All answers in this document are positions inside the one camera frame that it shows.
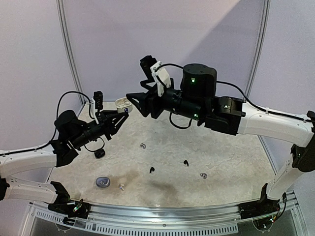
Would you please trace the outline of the white earbud charging case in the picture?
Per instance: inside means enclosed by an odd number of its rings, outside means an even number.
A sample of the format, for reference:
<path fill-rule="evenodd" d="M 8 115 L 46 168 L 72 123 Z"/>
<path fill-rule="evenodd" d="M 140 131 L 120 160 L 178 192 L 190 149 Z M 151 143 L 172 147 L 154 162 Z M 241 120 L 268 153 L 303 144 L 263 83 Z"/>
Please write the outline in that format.
<path fill-rule="evenodd" d="M 133 110 L 133 104 L 126 97 L 117 99 L 115 106 L 118 113 L 131 113 Z"/>

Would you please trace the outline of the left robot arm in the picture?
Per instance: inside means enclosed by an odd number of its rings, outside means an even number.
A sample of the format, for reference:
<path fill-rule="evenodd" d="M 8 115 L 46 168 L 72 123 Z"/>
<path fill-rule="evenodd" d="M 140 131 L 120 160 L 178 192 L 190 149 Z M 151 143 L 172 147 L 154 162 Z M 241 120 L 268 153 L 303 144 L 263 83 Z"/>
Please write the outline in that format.
<path fill-rule="evenodd" d="M 105 136 L 111 140 L 128 118 L 129 107 L 116 106 L 104 110 L 102 92 L 96 91 L 88 100 L 91 122 L 80 120 L 73 110 L 56 114 L 54 122 L 58 138 L 48 143 L 20 150 L 0 152 L 0 198 L 24 199 L 54 204 L 62 213 L 70 213 L 73 202 L 59 182 L 40 183 L 20 180 L 14 174 L 46 167 L 69 165 L 81 147 Z"/>

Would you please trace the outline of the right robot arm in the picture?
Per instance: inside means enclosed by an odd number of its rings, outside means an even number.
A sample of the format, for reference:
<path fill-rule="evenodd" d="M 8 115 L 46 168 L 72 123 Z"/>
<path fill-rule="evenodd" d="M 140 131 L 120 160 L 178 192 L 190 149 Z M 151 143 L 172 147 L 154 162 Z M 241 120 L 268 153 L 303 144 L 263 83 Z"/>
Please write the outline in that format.
<path fill-rule="evenodd" d="M 283 193 L 304 173 L 315 169 L 315 114 L 282 113 L 253 104 L 248 98 L 216 96 L 217 71 L 199 63 L 181 67 L 182 81 L 174 88 L 166 65 L 152 56 L 141 59 L 146 75 L 145 92 L 128 93 L 127 99 L 142 116 L 158 118 L 162 112 L 195 120 L 198 126 L 229 135 L 259 135 L 292 143 L 290 158 L 276 177 L 262 188 L 254 204 L 265 214 Z"/>

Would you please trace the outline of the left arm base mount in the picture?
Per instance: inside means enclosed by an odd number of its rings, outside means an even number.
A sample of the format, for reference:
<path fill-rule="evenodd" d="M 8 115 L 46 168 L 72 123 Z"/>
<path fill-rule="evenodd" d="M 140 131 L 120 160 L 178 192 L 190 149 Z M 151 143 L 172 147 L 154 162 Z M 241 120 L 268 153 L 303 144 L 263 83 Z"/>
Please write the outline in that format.
<path fill-rule="evenodd" d="M 81 200 L 72 200 L 69 197 L 58 197 L 54 203 L 48 204 L 48 209 L 56 213 L 67 215 L 68 218 L 87 219 L 91 204 Z"/>

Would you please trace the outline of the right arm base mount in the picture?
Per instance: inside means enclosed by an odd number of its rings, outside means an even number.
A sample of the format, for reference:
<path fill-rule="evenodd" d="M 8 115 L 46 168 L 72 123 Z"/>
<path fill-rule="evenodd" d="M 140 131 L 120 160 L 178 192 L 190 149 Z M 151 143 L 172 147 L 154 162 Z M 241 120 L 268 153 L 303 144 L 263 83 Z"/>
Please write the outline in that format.
<path fill-rule="evenodd" d="M 241 219 L 267 215 L 278 211 L 280 200 L 259 199 L 238 204 Z"/>

